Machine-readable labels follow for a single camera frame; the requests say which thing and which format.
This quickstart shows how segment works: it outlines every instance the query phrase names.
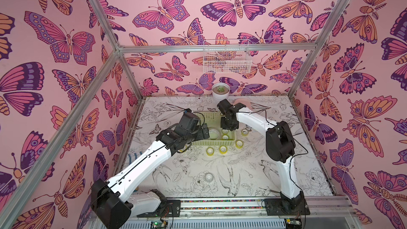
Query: white pot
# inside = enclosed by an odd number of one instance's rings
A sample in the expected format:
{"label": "white pot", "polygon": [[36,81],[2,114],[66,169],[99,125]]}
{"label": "white pot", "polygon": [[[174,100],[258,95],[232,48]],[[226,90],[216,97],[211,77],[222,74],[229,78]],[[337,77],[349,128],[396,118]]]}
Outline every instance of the white pot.
{"label": "white pot", "polygon": [[[213,91],[214,89],[216,89],[219,86],[224,86],[225,90],[227,90],[227,93],[226,94],[217,94],[215,91]],[[212,99],[213,99],[213,102],[215,104],[218,104],[223,99],[226,99],[229,96],[229,91],[230,91],[230,87],[226,83],[223,83],[223,82],[215,83],[212,86],[212,96],[213,96]]]}

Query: white wire basket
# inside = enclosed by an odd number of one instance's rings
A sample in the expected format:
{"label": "white wire basket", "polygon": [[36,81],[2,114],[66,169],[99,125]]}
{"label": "white wire basket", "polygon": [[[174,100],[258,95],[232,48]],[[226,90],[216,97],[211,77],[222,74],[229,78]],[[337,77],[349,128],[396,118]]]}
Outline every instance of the white wire basket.
{"label": "white wire basket", "polygon": [[240,41],[240,39],[205,40],[203,72],[247,74],[252,66],[252,57],[248,51],[248,44],[239,44]]}

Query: green basket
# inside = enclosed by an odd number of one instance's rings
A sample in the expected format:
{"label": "green basket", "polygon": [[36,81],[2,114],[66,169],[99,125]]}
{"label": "green basket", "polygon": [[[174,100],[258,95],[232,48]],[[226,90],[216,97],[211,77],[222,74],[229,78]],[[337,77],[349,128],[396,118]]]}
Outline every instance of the green basket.
{"label": "green basket", "polygon": [[[228,131],[227,134],[224,134],[222,132],[221,128],[221,115],[220,112],[210,112],[210,111],[202,111],[200,112],[205,116],[205,123],[208,125],[208,128],[217,128],[217,130],[220,133],[220,138],[223,135],[227,135],[229,137],[228,140],[200,140],[200,141],[193,141],[193,145],[234,145],[236,141],[236,136],[235,136],[235,131]],[[201,118],[201,122],[204,122],[204,119],[202,115],[199,113],[196,114],[196,116],[199,116]]]}

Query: floral table surface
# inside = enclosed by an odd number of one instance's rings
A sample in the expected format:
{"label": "floral table surface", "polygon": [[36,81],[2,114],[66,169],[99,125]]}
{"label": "floral table surface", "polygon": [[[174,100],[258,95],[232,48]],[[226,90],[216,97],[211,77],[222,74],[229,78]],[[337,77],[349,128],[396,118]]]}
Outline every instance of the floral table surface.
{"label": "floral table surface", "polygon": [[[228,100],[232,103],[238,98],[249,99],[253,111],[267,109],[270,120],[286,121],[294,138],[307,148],[309,153],[296,156],[294,161],[298,185],[303,189],[304,195],[332,195],[288,97],[234,96]],[[125,166],[140,156],[161,130],[179,122],[184,108],[193,111],[219,111],[212,102],[212,97],[146,98]],[[249,130],[246,137],[241,134],[242,128]],[[243,148],[237,149],[230,145],[226,154],[222,155],[213,147],[214,155],[208,156],[208,146],[192,145],[185,153],[176,154],[158,166],[139,185],[138,191],[158,189],[166,197],[279,196],[277,166],[266,153],[265,138],[242,123],[235,134],[237,139],[244,142]],[[295,153],[305,153],[305,150],[297,145]],[[213,180],[209,182],[205,180],[208,173],[213,176]]]}

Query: pink wall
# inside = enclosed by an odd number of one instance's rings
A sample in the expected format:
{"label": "pink wall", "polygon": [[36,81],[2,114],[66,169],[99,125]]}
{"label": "pink wall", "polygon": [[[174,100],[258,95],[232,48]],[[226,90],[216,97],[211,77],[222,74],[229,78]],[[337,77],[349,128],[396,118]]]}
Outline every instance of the pink wall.
{"label": "pink wall", "polygon": [[[402,1],[351,0],[343,25],[349,28],[331,39],[340,51],[317,58],[312,96],[301,89],[295,96],[336,190],[349,196],[366,228],[407,226]],[[367,7],[375,8],[370,15],[361,13]]]}

